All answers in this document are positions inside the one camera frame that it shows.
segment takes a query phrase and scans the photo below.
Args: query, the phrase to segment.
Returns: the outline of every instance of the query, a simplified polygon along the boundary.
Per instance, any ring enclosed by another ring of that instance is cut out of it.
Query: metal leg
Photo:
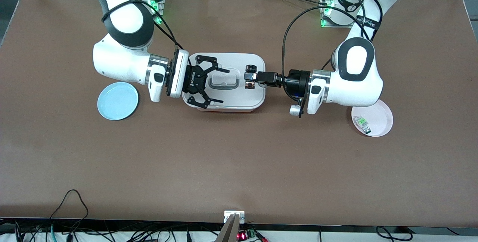
[[[239,224],[240,215],[230,215],[215,239],[215,242],[236,242],[238,239]]]

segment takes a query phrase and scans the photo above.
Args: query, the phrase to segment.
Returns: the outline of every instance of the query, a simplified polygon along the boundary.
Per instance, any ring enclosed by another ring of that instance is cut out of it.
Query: brown table surface
[[[280,70],[297,0],[167,0],[191,54],[254,53]],[[461,0],[399,0],[375,39],[391,132],[368,138],[350,108],[290,116],[282,89],[252,113],[209,113],[182,99],[108,121],[92,48],[106,34],[97,0],[21,0],[0,49],[0,215],[48,217],[78,189],[89,218],[478,227],[478,45]],[[297,21],[286,69],[319,69],[348,29]],[[155,32],[149,51],[171,58]],[[58,217],[84,214],[76,197]]]

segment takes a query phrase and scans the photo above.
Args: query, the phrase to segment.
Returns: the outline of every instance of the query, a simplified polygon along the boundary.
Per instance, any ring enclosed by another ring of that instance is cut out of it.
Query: black button
[[[154,73],[154,80],[156,82],[162,82],[162,80],[164,80],[164,75],[161,73]]]
[[[313,94],[318,94],[321,90],[322,90],[322,87],[317,86],[317,85],[314,85],[314,86],[312,86],[311,92],[312,92]]]

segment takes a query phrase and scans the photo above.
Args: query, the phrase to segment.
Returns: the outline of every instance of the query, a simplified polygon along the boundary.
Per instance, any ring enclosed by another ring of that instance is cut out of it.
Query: teal cable
[[[57,242],[57,241],[56,241],[56,237],[55,237],[55,233],[53,232],[53,224],[52,224],[51,227],[50,227],[50,233],[51,233],[51,235],[52,235],[53,242]]]

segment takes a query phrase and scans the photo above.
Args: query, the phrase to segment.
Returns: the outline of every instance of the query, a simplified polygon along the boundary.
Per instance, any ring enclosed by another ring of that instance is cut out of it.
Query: white plastic container
[[[183,92],[184,102],[200,111],[229,111],[250,112],[261,106],[266,97],[266,89],[258,85],[255,89],[246,89],[244,72],[246,65],[255,65],[257,71],[265,71],[264,60],[250,53],[195,53],[189,57],[192,65],[196,65],[196,56],[205,55],[217,58],[219,67],[229,70],[229,73],[212,71],[208,73],[205,92],[212,99],[219,99],[224,103],[212,102],[207,109],[193,106],[187,102],[190,96],[194,96],[197,102],[203,103],[201,94],[189,94]],[[201,63],[203,69],[211,64]]]

